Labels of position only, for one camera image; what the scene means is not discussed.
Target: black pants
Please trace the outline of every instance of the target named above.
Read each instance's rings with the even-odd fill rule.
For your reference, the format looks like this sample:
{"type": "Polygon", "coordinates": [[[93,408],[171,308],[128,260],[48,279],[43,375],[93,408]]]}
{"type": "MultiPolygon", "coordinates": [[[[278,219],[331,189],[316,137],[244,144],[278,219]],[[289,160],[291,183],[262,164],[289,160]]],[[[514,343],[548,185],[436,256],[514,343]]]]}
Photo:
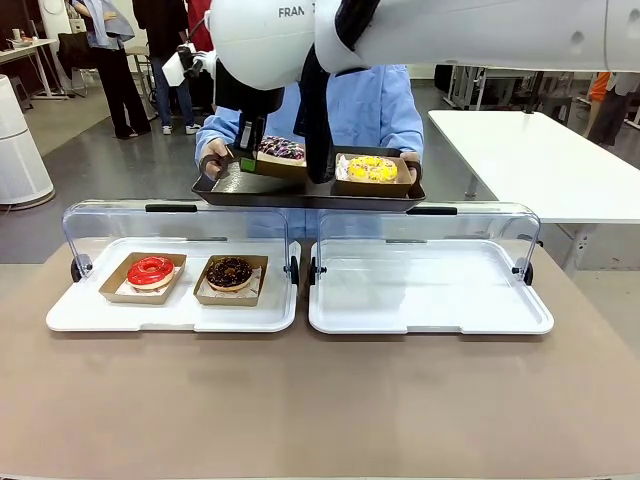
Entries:
{"type": "Polygon", "coordinates": [[[627,118],[627,112],[634,95],[633,93],[618,95],[614,90],[608,91],[605,95],[598,116],[587,137],[598,145],[611,147],[615,145],[616,137],[622,128],[624,119],[627,118]]]}
{"type": "Polygon", "coordinates": [[[136,84],[129,71],[129,63],[124,49],[108,50],[92,48],[98,64],[98,73],[107,97],[111,121],[116,130],[116,137],[128,137],[133,132],[146,133],[151,130],[147,114],[142,106],[136,84]],[[124,108],[129,112],[129,121],[124,108]]]}

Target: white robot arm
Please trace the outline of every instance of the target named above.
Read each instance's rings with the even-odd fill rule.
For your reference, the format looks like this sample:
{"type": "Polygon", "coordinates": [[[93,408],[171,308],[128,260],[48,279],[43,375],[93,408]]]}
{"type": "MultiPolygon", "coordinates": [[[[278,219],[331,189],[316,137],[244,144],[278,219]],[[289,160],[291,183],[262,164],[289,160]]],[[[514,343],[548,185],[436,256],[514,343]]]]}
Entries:
{"type": "Polygon", "coordinates": [[[229,73],[260,90],[299,80],[313,44],[330,73],[389,63],[640,71],[637,0],[380,0],[353,50],[336,32],[344,3],[215,0],[208,27],[229,73]]]}
{"type": "Polygon", "coordinates": [[[257,151],[282,87],[299,82],[294,133],[316,183],[333,177],[330,74],[392,63],[640,72],[640,0],[292,1],[214,0],[216,52],[197,68],[215,63],[216,104],[241,112],[240,155],[257,151]]]}

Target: yellow donut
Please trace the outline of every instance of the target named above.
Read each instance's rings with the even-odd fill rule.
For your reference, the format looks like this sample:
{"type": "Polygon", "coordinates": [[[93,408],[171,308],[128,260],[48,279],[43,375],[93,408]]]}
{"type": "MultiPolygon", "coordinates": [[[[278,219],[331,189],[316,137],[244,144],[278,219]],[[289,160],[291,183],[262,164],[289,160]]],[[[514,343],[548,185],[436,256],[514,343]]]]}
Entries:
{"type": "Polygon", "coordinates": [[[349,161],[347,173],[351,181],[388,183],[398,176],[398,167],[386,158],[363,156],[349,161]]]}

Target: table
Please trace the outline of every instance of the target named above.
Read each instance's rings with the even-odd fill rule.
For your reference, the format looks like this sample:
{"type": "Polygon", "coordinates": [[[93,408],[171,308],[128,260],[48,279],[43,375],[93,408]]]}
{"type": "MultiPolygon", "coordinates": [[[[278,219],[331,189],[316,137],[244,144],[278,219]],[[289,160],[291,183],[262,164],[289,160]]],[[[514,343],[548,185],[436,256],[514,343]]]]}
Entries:
{"type": "Polygon", "coordinates": [[[38,55],[38,48],[44,47],[45,45],[51,45],[52,43],[56,43],[57,41],[58,40],[40,38],[38,40],[35,40],[28,47],[20,47],[13,50],[0,51],[0,65],[2,65],[3,63],[11,62],[13,60],[17,60],[18,58],[28,57],[30,55],[36,57],[38,75],[40,77],[40,81],[42,82],[42,86],[44,87],[45,93],[42,96],[34,96],[34,99],[67,100],[69,98],[66,95],[54,95],[51,92],[51,87],[49,87],[47,75],[44,71],[44,67],[42,66],[42,62],[40,61],[40,55],[38,55]]]}
{"type": "Polygon", "coordinates": [[[61,248],[0,302],[0,476],[640,471],[638,360],[542,249],[555,329],[508,339],[328,337],[304,294],[275,335],[56,334],[70,260],[61,248]]]}
{"type": "Polygon", "coordinates": [[[127,47],[125,48],[125,53],[127,54],[127,56],[133,57],[133,61],[136,63],[136,69],[138,70],[138,76],[140,77],[140,85],[142,86],[142,97],[143,97],[142,101],[144,102],[144,109],[147,113],[147,119],[153,120],[158,116],[158,114],[156,110],[153,108],[153,105],[151,105],[151,102],[149,101],[150,92],[147,90],[147,85],[145,84],[145,81],[144,81],[144,74],[142,73],[140,60],[138,60],[138,56],[145,57],[147,65],[149,65],[149,68],[151,69],[150,67],[151,62],[149,60],[149,47],[148,46],[127,47]]]}
{"type": "Polygon", "coordinates": [[[573,275],[598,224],[640,224],[640,171],[542,113],[431,111],[429,117],[501,202],[543,223],[578,224],[564,262],[573,275]]]}

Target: donut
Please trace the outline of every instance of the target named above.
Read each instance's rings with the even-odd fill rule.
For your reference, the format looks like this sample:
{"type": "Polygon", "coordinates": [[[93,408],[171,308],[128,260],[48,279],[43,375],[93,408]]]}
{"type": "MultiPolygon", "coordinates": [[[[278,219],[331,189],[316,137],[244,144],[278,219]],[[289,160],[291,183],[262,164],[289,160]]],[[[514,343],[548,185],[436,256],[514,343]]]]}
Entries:
{"type": "Polygon", "coordinates": [[[398,167],[387,158],[356,157],[349,160],[347,174],[352,182],[389,183],[398,176],[398,167]]]}
{"type": "Polygon", "coordinates": [[[265,135],[262,137],[259,150],[262,153],[289,160],[304,160],[304,148],[302,145],[286,138],[265,135]]]}
{"type": "Polygon", "coordinates": [[[127,283],[136,290],[155,290],[171,281],[175,273],[173,262],[165,257],[145,257],[127,272],[127,283]]]}
{"type": "Polygon", "coordinates": [[[249,262],[238,257],[226,257],[217,260],[206,273],[211,288],[219,292],[237,292],[251,281],[253,268],[249,262]]]}

